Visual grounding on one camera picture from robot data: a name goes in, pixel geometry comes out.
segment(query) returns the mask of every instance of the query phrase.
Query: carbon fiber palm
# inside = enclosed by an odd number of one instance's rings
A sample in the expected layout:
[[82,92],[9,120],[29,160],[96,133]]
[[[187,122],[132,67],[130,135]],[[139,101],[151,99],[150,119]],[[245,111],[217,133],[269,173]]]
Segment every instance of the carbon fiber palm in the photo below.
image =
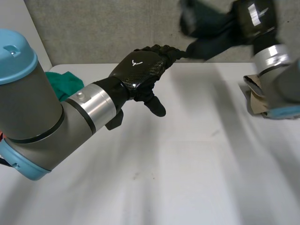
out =
[[166,59],[154,52],[137,51],[130,53],[109,76],[117,77],[133,99],[138,87],[149,79],[159,80],[165,72]]

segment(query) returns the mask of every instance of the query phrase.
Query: logo on hand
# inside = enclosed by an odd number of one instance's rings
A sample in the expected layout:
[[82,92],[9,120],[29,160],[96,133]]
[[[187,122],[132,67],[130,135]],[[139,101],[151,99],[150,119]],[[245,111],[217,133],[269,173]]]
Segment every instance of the logo on hand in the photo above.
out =
[[132,66],[134,67],[135,65],[140,65],[140,64],[142,64],[143,62],[139,62],[139,63],[136,63],[136,62],[134,62],[134,60],[132,60]]

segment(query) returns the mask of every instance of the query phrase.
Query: black band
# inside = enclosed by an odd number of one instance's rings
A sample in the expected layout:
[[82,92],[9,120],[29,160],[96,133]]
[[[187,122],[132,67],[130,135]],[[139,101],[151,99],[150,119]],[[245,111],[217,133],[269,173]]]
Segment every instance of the black band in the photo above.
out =
[[40,141],[40,140],[46,138],[47,136],[53,134],[61,126],[64,119],[65,119],[65,112],[64,112],[64,108],[62,107],[62,113],[61,113],[60,119],[57,121],[57,123],[53,127],[51,127],[46,132],[44,132],[38,136],[28,138],[28,139],[23,139],[23,140],[16,140],[16,139],[12,139],[9,137],[8,137],[8,139],[17,144],[28,144],[28,143]]
[[92,121],[92,119],[88,115],[88,113],[84,109],[82,109],[82,107],[77,102],[75,102],[72,99],[68,98],[65,102],[68,102],[71,106],[73,106],[83,116],[83,118],[85,119],[85,121],[89,125],[90,130],[92,131],[92,134],[94,134],[96,132],[96,127],[95,127],[94,122]]
[[279,64],[277,66],[269,67],[269,68],[263,70],[262,72],[260,72],[257,76],[261,77],[262,75],[266,74],[267,72],[270,72],[271,70],[278,69],[280,67],[288,67],[289,65],[290,64]]
[[12,167],[5,159],[3,159],[3,158],[0,158],[0,164],[1,165],[6,165],[6,166],[8,166],[8,167]]

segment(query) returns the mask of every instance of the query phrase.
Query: robotic arm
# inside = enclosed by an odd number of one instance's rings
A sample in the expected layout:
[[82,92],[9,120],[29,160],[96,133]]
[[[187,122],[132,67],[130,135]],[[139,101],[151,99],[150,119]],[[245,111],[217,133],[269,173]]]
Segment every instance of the robotic arm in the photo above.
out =
[[300,62],[292,63],[277,39],[274,0],[237,0],[222,14],[197,0],[181,0],[182,32],[197,38],[190,58],[208,60],[239,45],[251,45],[262,90],[273,118],[300,114]]
[[60,103],[26,39],[0,30],[0,128],[7,137],[0,142],[0,155],[25,177],[39,180],[101,127],[120,126],[126,101],[142,101],[164,116],[152,89],[184,55],[167,45],[137,49],[108,78]]

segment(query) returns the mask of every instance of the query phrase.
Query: black cable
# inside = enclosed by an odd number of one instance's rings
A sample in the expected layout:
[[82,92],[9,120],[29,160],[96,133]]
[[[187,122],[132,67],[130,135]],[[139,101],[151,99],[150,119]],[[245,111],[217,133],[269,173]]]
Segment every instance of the black cable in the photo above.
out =
[[0,158],[0,164],[1,165],[6,165],[6,166],[9,166],[9,167],[12,167],[5,159],[3,158]]

